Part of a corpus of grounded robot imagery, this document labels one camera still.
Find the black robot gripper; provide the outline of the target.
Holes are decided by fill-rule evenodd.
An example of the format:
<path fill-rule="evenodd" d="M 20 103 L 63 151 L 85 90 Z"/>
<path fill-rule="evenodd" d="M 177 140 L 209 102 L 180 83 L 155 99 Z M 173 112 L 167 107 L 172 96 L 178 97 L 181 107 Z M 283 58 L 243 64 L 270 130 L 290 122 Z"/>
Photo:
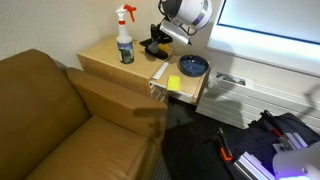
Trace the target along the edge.
<path fill-rule="evenodd" d="M 160 24 L 152 24 L 150 26 L 151 37 L 147 40 L 141 41 L 142 46 L 149 46 L 157 42 L 158 44 L 168 44 L 174 40 L 183 45 L 191 45 L 191 41 L 186 32 L 173 23 L 163 20 Z"/>

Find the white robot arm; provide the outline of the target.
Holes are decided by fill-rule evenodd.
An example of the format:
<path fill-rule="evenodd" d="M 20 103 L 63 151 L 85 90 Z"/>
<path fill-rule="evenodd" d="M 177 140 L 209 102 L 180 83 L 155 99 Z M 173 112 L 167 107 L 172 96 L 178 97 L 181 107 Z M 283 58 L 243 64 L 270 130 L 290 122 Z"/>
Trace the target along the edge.
<path fill-rule="evenodd" d="M 158 9 L 164 18 L 158 25 L 151 25 L 151 37 L 142 41 L 142 46 L 173 40 L 191 45 L 189 30 L 204 28 L 213 15 L 212 0 L 159 0 Z"/>

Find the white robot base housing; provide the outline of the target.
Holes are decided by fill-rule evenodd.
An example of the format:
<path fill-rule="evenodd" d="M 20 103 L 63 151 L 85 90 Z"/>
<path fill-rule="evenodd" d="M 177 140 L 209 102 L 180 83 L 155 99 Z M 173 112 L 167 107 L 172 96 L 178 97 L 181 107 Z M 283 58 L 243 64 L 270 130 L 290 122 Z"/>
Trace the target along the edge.
<path fill-rule="evenodd" d="M 320 180 L 320 142 L 273 157 L 276 180 Z"/>

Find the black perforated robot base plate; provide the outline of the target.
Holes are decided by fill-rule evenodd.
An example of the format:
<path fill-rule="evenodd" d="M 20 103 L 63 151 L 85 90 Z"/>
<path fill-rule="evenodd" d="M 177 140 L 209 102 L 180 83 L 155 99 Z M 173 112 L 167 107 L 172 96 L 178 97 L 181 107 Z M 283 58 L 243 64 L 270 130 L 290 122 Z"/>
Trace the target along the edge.
<path fill-rule="evenodd" d="M 271 124 L 286 138 L 292 147 L 291 150 L 306 148 L 320 142 L 320 136 L 291 113 L 273 116 Z M 233 165 L 244 152 L 254 155 L 275 176 L 272 166 L 273 157 L 279 152 L 291 151 L 285 150 L 278 138 L 263 125 L 262 116 L 258 121 L 250 123 L 245 130 L 230 136 L 227 136 L 225 131 L 224 134 L 233 155 L 231 162 L 224 161 L 220 155 L 217 133 L 213 141 L 218 145 L 221 160 L 235 180 L 247 180 Z"/>

